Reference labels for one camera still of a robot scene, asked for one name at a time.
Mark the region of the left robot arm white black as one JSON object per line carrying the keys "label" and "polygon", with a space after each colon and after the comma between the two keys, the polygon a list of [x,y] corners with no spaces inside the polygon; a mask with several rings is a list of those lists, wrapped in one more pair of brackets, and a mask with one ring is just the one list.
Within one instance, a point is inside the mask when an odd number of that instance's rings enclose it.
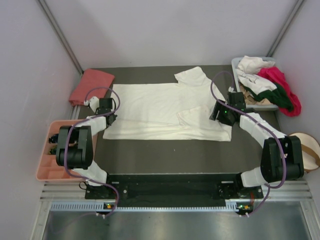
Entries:
{"label": "left robot arm white black", "polygon": [[82,178],[90,192],[96,190],[102,198],[119,193],[107,182],[108,173],[94,161],[93,137],[106,130],[116,120],[116,101],[113,98],[92,97],[87,104],[93,108],[94,116],[89,116],[74,125],[61,126],[57,138],[55,160],[64,167],[68,175]]}

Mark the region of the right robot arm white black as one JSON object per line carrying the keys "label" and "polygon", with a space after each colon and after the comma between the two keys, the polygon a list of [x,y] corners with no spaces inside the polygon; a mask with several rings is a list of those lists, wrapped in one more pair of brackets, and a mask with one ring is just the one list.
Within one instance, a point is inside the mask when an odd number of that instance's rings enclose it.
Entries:
{"label": "right robot arm white black", "polygon": [[266,122],[260,114],[247,108],[241,92],[229,92],[228,100],[216,100],[210,116],[213,121],[239,127],[262,147],[260,165],[237,174],[233,192],[245,198],[253,187],[296,180],[304,175],[302,144],[298,137],[288,136]]}

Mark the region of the folded salmon pink t shirt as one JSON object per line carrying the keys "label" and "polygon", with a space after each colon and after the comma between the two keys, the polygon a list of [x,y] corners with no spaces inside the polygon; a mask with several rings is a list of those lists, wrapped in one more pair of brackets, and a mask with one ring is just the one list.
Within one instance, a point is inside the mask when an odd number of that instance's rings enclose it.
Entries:
{"label": "folded salmon pink t shirt", "polygon": [[88,68],[84,71],[79,84],[69,97],[71,106],[84,105],[92,97],[103,98],[115,76],[96,69]]}

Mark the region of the tan garment in basket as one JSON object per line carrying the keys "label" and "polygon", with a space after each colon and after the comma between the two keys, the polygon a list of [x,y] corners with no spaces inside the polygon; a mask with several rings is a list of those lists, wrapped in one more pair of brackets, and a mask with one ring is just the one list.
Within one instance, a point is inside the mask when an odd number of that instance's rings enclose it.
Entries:
{"label": "tan garment in basket", "polygon": [[266,105],[271,105],[271,104],[272,104],[272,103],[271,103],[268,99],[266,99],[266,98],[264,98],[264,99],[261,100],[261,101],[256,101],[256,100],[254,99],[254,97],[251,95],[251,93],[250,93],[248,90],[246,90],[242,84],[239,85],[239,88],[240,88],[240,91],[241,91],[241,92],[243,93],[243,95],[244,95],[244,101],[245,101],[245,103],[246,103],[247,105],[266,106]]}

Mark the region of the white and green t shirt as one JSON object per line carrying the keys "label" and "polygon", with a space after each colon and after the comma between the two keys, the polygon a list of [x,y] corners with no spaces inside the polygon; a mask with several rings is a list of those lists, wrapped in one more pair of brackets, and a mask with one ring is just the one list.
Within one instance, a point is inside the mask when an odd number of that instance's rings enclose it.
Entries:
{"label": "white and green t shirt", "polygon": [[273,104],[289,112],[294,109],[285,89],[278,83],[256,74],[245,73],[240,69],[236,70],[236,74],[242,88],[254,101],[262,102],[261,105]]}

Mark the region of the grey plastic laundry basket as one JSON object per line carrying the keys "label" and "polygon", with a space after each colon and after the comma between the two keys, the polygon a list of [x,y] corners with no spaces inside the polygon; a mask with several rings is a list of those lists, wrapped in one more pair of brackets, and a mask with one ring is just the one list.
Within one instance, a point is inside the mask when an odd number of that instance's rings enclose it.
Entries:
{"label": "grey plastic laundry basket", "polygon": [[[276,61],[274,58],[272,57],[265,57],[265,56],[261,56],[263,61]],[[239,83],[239,78],[237,75],[237,67],[239,65],[239,62],[243,59],[243,57],[235,57],[231,60],[231,67],[232,67],[232,73],[233,73],[233,78],[234,78],[234,91],[235,92],[241,92],[240,89],[240,83]],[[246,104],[247,108],[250,109],[254,109],[255,111],[276,111],[278,110],[278,106],[274,105],[274,104],[264,104],[264,105],[260,105],[260,104]]]}

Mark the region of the cream t shirt in basket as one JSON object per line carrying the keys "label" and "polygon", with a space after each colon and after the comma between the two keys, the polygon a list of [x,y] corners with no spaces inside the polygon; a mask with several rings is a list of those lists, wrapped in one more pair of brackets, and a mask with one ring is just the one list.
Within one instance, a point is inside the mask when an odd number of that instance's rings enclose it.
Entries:
{"label": "cream t shirt in basket", "polygon": [[237,65],[237,69],[246,74],[258,74],[263,68],[275,66],[274,61],[265,61],[261,57],[244,56]]}

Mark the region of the rolled dark patterned sock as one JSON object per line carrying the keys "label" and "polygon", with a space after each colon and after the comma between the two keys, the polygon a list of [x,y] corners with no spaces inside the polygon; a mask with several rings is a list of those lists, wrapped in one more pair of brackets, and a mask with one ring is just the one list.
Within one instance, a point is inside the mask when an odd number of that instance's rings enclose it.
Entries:
{"label": "rolled dark patterned sock", "polygon": [[57,146],[54,146],[49,150],[50,155],[56,155],[56,152],[57,152]]}
{"label": "rolled dark patterned sock", "polygon": [[58,138],[59,138],[59,134],[58,134],[58,133],[53,134],[52,136],[50,136],[50,137],[48,138],[48,142],[49,142],[50,144],[57,144],[57,143],[58,143]]}

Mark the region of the magenta pink t shirt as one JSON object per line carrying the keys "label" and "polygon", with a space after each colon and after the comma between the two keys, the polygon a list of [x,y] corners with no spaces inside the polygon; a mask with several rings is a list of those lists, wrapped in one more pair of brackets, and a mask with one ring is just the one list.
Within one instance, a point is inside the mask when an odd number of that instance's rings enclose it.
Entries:
{"label": "magenta pink t shirt", "polygon": [[302,105],[299,98],[291,91],[289,84],[286,81],[285,74],[281,72],[276,66],[269,68],[262,68],[258,75],[265,78],[277,86],[284,100],[276,103],[279,110],[288,117],[297,117],[302,112]]}

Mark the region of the pink compartment organizer tray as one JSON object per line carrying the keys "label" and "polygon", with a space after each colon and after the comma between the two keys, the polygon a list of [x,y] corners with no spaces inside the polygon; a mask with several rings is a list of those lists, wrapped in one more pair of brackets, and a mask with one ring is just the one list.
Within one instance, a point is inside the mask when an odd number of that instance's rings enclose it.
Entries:
{"label": "pink compartment organizer tray", "polygon": [[[50,155],[49,151],[54,146],[57,146],[58,143],[52,144],[48,142],[49,137],[51,137],[54,134],[59,134],[60,127],[73,126],[78,122],[80,122],[80,120],[57,120],[51,123],[36,172],[36,179],[38,181],[75,182],[82,179],[79,177],[70,176],[69,174],[67,174],[64,167],[57,165],[56,155]],[[98,134],[92,137],[94,155],[96,149],[97,136]]]}

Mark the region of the beige canvas round bag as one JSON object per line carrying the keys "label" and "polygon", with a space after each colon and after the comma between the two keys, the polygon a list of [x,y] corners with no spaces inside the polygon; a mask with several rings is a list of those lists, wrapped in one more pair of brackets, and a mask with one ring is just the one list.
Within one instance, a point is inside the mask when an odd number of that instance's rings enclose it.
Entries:
{"label": "beige canvas round bag", "polygon": [[290,137],[298,137],[301,142],[304,171],[310,173],[320,168],[320,144],[311,135],[303,132],[294,132]]}

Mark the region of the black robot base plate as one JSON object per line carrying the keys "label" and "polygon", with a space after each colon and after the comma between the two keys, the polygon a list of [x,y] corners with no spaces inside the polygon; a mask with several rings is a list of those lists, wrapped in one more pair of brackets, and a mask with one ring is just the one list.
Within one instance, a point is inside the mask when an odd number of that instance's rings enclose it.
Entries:
{"label": "black robot base plate", "polygon": [[[253,189],[238,190],[232,173],[179,173],[179,174],[111,174],[107,184],[118,192],[118,205],[141,206],[152,203],[156,206],[190,206],[220,203],[230,199],[254,200]],[[87,200],[114,200],[115,194],[86,187]]]}

